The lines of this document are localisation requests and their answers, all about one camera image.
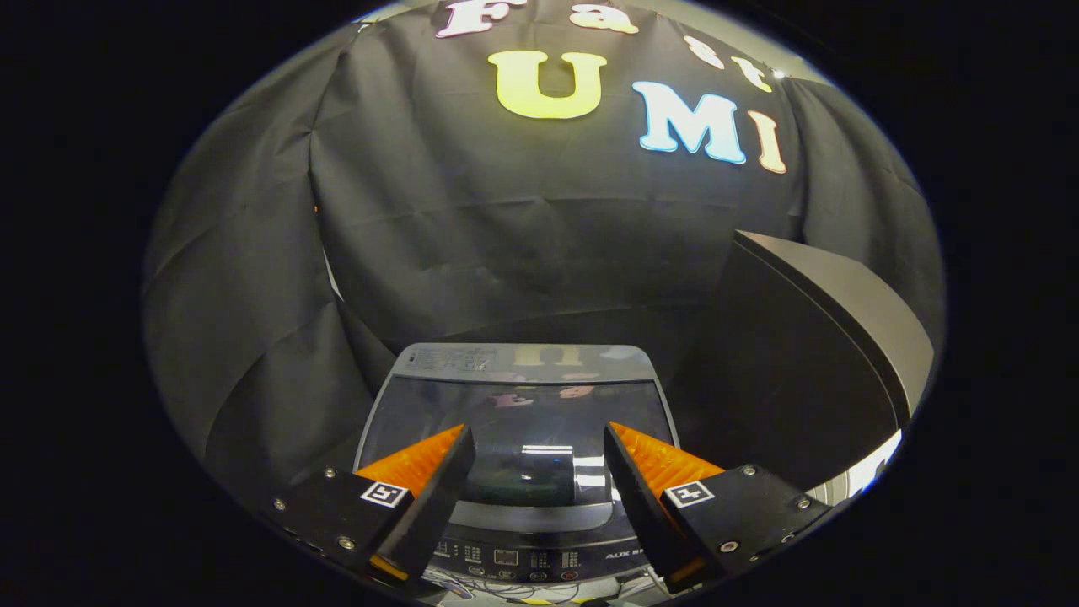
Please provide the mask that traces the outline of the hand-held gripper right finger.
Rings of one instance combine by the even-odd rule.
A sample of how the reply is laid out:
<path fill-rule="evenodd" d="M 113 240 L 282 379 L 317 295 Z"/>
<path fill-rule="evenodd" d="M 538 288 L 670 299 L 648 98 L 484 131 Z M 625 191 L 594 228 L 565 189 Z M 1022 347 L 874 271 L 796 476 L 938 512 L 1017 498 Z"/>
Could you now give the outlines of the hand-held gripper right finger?
<path fill-rule="evenodd" d="M 604 428 L 604 458 L 637 541 L 671 594 L 743 575 L 832 510 L 762 465 L 723 469 L 616 422 Z"/>

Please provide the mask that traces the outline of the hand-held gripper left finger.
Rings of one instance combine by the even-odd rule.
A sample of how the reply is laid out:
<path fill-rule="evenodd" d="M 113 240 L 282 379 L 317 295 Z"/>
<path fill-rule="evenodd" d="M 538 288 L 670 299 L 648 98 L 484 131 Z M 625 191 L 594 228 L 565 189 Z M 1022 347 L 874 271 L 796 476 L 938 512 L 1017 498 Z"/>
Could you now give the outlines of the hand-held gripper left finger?
<path fill-rule="evenodd" d="M 457 424 L 349 474 L 325 466 L 270 498 L 267 522 L 365 583 L 419 583 L 474 463 Z"/>

